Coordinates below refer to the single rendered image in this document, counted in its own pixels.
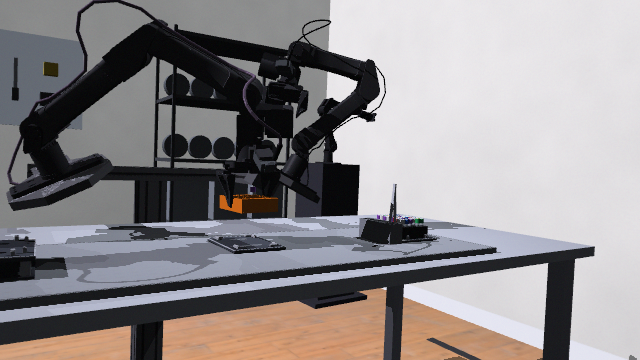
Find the orange grid rack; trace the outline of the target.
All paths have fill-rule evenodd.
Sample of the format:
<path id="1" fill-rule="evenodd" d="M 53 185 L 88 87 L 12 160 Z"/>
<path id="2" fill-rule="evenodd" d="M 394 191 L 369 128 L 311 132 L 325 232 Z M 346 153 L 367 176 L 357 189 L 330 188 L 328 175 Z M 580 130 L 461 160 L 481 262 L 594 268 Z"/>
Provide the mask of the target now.
<path id="1" fill-rule="evenodd" d="M 238 213 L 278 212 L 278 198 L 261 195 L 233 195 L 232 207 L 220 195 L 220 208 Z"/>

